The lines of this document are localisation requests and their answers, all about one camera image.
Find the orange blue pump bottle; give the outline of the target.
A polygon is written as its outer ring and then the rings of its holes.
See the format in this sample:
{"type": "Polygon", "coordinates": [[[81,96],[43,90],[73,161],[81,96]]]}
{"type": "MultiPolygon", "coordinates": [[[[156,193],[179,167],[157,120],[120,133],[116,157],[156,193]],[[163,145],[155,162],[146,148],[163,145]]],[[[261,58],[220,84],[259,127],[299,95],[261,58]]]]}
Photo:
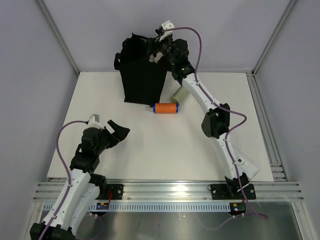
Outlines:
{"type": "Polygon", "coordinates": [[[176,114],[179,111],[178,103],[154,103],[145,109],[155,114],[176,114]]]}
{"type": "Polygon", "coordinates": [[[149,56],[149,61],[151,63],[158,63],[158,61],[163,57],[163,54],[159,51],[157,53],[152,53],[149,56]]]}

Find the white translucent bottle grey cap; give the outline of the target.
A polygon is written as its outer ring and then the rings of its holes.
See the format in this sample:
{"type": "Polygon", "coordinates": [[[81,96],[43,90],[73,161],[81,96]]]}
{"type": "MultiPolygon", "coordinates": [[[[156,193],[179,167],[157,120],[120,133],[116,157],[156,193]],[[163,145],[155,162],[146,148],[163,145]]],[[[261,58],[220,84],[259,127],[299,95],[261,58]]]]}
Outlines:
{"type": "Polygon", "coordinates": [[[259,171],[259,168],[251,162],[247,157],[242,155],[237,149],[234,150],[237,165],[247,175],[249,180],[252,180],[259,171]]]}

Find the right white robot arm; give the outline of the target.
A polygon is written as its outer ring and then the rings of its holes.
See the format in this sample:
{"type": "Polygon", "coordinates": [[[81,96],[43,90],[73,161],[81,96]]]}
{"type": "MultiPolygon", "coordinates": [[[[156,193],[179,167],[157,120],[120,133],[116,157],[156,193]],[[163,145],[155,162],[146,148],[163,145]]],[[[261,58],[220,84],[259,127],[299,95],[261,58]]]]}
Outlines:
{"type": "Polygon", "coordinates": [[[183,39],[173,40],[172,33],[175,30],[175,27],[170,26],[156,29],[157,37],[147,40],[147,54],[151,62],[164,60],[173,79],[184,87],[202,108],[204,118],[201,129],[216,144],[222,156],[228,196],[237,199],[249,185],[249,177],[240,168],[230,140],[233,130],[230,127],[230,115],[233,111],[227,103],[220,103],[205,88],[198,77],[198,68],[189,61],[188,43],[183,39]]]}

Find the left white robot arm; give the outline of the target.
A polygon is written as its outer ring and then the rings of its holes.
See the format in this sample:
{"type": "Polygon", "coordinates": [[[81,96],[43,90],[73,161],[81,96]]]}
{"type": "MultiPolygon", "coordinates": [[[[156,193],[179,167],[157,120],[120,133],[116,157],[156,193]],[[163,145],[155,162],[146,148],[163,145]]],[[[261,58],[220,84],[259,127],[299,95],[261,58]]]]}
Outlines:
{"type": "Polygon", "coordinates": [[[81,142],[70,165],[61,160],[67,173],[66,182],[49,213],[41,223],[34,223],[29,234],[33,240],[74,240],[86,212],[94,200],[113,198],[105,176],[96,174],[100,154],[122,142],[130,129],[114,121],[107,122],[110,132],[92,115],[84,124],[81,142]]]}

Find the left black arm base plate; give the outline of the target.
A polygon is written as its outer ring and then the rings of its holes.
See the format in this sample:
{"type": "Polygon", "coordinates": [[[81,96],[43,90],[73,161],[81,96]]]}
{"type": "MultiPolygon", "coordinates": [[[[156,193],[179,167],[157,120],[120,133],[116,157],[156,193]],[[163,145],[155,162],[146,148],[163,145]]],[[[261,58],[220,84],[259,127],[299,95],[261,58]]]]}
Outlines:
{"type": "Polygon", "coordinates": [[[97,200],[122,200],[124,193],[123,184],[106,184],[99,188],[97,200]]]}

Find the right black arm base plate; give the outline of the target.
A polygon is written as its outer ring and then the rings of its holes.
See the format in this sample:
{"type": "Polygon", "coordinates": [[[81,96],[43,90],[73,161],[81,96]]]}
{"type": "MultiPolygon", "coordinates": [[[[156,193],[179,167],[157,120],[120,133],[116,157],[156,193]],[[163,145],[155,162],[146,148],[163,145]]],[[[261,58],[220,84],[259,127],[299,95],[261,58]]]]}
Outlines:
{"type": "MultiPolygon", "coordinates": [[[[241,191],[231,194],[227,190],[227,184],[209,184],[207,189],[211,193],[213,200],[245,200],[243,193],[241,191]]],[[[245,196],[248,200],[255,200],[257,198],[256,191],[253,184],[249,184],[243,189],[245,196]]]]}

